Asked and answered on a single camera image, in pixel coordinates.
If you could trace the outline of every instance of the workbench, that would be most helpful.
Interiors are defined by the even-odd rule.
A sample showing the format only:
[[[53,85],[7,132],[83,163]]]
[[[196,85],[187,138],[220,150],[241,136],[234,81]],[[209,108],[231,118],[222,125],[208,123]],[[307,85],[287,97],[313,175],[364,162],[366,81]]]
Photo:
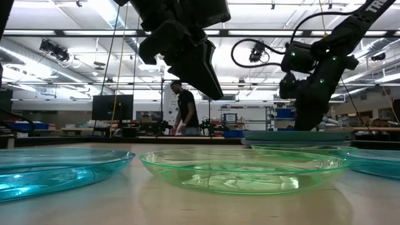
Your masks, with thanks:
[[[400,181],[346,171],[319,189],[270,196],[212,194],[155,178],[139,160],[148,151],[241,146],[82,143],[45,148],[106,148],[137,154],[111,179],[58,194],[0,204],[1,224],[15,225],[392,225]]]

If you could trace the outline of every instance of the plastic plate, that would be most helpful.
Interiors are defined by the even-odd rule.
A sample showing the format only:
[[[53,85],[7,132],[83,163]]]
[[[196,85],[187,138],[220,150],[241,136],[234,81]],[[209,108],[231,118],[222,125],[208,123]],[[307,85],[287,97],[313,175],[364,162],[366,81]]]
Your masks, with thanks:
[[[312,131],[244,131],[249,141],[345,141],[350,138],[348,132],[312,132]]]
[[[0,151],[0,202],[57,193],[102,181],[135,156],[103,149]]]
[[[359,149],[331,153],[350,161],[350,168],[354,171],[400,179],[400,151]]]
[[[287,151],[190,149],[149,152],[140,160],[157,177],[185,188],[231,194],[280,194],[333,180],[338,157]]]
[[[350,151],[356,150],[355,147],[346,146],[325,146],[313,144],[253,144],[254,150],[278,150],[278,151],[296,151],[300,153],[314,153],[329,155],[330,151]]]

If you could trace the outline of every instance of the blue bin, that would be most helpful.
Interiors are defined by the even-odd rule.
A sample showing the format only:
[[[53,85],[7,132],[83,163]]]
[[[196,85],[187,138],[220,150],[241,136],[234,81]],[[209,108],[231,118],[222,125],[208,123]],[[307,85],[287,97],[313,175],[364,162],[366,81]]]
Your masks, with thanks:
[[[276,118],[295,118],[296,113],[292,109],[276,109]]]
[[[294,131],[294,128],[278,128],[278,131]]]
[[[9,124],[13,128],[18,128],[18,129],[30,129],[31,125],[28,123],[11,123]],[[46,123],[35,123],[35,129],[49,129],[49,124]]]
[[[244,138],[242,130],[224,131],[224,138]]]

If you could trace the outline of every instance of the computer monitor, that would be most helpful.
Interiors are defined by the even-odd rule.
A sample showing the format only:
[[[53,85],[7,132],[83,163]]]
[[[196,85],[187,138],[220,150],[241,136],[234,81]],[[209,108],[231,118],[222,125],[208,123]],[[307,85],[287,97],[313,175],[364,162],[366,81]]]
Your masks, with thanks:
[[[112,120],[115,96],[93,96],[92,119]],[[118,95],[114,120],[130,120],[133,117],[133,95]]]

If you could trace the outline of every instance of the stacked plates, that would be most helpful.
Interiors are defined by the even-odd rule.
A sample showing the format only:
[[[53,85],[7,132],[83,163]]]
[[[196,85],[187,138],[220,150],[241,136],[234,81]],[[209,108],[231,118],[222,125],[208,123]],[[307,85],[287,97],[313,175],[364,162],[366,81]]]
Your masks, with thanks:
[[[349,132],[312,132],[312,131],[245,131],[242,144],[307,144],[349,146]]]

